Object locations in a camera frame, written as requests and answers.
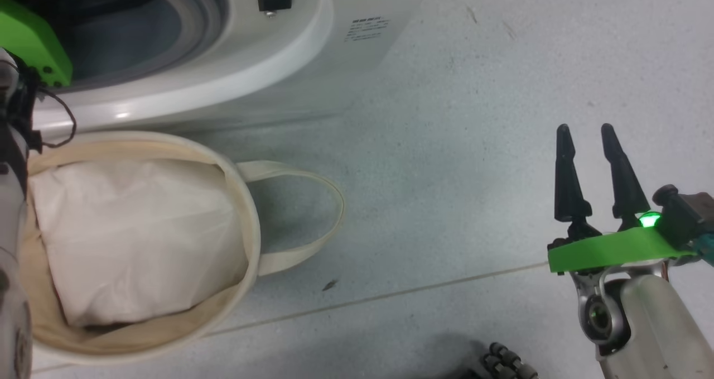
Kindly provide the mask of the small printed text label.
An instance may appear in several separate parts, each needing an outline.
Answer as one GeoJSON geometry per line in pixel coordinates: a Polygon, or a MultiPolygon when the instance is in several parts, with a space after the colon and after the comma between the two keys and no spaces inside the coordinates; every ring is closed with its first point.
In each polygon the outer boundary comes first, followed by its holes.
{"type": "Polygon", "coordinates": [[[390,20],[384,16],[373,16],[352,20],[344,36],[344,42],[364,41],[379,38],[387,30],[390,20]]]}

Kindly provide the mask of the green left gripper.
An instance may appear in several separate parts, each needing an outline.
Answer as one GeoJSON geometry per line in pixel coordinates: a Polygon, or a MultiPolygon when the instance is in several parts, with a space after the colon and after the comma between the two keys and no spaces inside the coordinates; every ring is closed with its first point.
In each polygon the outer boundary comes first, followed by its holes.
{"type": "Polygon", "coordinates": [[[15,0],[0,0],[0,47],[22,59],[52,87],[69,87],[73,64],[53,28],[15,0]]]}

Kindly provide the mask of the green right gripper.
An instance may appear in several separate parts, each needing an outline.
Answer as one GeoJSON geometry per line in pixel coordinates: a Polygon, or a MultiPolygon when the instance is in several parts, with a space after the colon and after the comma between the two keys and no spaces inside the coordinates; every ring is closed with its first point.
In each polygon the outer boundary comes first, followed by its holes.
{"type": "MultiPolygon", "coordinates": [[[[600,134],[614,188],[612,215],[621,221],[620,229],[628,230],[590,237],[548,250],[550,271],[579,272],[696,255],[692,250],[672,247],[659,234],[656,226],[662,214],[649,212],[648,200],[614,127],[603,124],[600,134]]],[[[585,222],[587,217],[592,216],[591,204],[582,196],[575,155],[569,126],[561,124],[556,132],[554,203],[554,217],[559,222],[585,222]]]]}

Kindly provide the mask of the white front-load washing machine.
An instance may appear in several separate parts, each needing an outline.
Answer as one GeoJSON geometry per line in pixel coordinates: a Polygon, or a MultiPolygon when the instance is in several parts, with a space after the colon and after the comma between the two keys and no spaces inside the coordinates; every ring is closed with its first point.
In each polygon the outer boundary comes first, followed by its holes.
{"type": "MultiPolygon", "coordinates": [[[[55,0],[15,0],[49,23],[55,0]]],[[[34,109],[48,138],[80,132],[171,124],[205,114],[337,107],[339,90],[378,64],[423,0],[293,0],[262,12],[257,0],[226,0],[219,38],[191,61],[140,80],[58,92],[34,109]],[[352,20],[384,16],[379,38],[344,42],[352,20]]]]}

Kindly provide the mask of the grey rubber door gasket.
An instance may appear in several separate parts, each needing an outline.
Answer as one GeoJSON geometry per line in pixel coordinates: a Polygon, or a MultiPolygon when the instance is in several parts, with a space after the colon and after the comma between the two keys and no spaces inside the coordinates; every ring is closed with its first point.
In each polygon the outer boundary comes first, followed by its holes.
{"type": "Polygon", "coordinates": [[[79,92],[129,83],[181,66],[219,38],[226,0],[55,0],[49,23],[79,92]]]}

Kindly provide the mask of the cream canvas laundry basket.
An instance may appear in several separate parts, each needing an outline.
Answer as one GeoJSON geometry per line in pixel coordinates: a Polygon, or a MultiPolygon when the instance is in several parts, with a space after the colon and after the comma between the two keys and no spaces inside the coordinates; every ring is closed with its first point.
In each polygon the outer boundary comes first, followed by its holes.
{"type": "Polygon", "coordinates": [[[346,209],[342,191],[335,183],[311,171],[279,162],[258,160],[234,163],[212,148],[183,137],[158,132],[115,131],[76,136],[59,148],[31,153],[28,173],[38,175],[52,167],[76,162],[172,159],[214,165],[223,171],[225,183],[238,211],[247,271],[236,285],[209,297],[186,312],[151,319],[105,333],[90,333],[70,327],[61,313],[50,277],[49,261],[41,239],[33,192],[28,191],[28,208],[21,244],[20,281],[28,295],[32,320],[33,348],[39,353],[73,364],[127,364],[153,359],[188,346],[229,317],[252,289],[255,280],[297,266],[317,254],[341,227],[346,209]],[[261,252],[260,221],[251,181],[276,176],[305,176],[332,190],[337,217],[331,229],[311,243],[273,253],[261,252]]]}

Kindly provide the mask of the white cushion basket filler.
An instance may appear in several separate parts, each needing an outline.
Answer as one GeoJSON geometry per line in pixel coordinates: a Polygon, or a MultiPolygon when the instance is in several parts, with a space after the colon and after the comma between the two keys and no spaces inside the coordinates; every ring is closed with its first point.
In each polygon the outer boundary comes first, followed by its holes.
{"type": "Polygon", "coordinates": [[[237,207],[214,165],[78,162],[29,183],[71,326],[182,312],[237,284],[247,270],[237,207]]]}

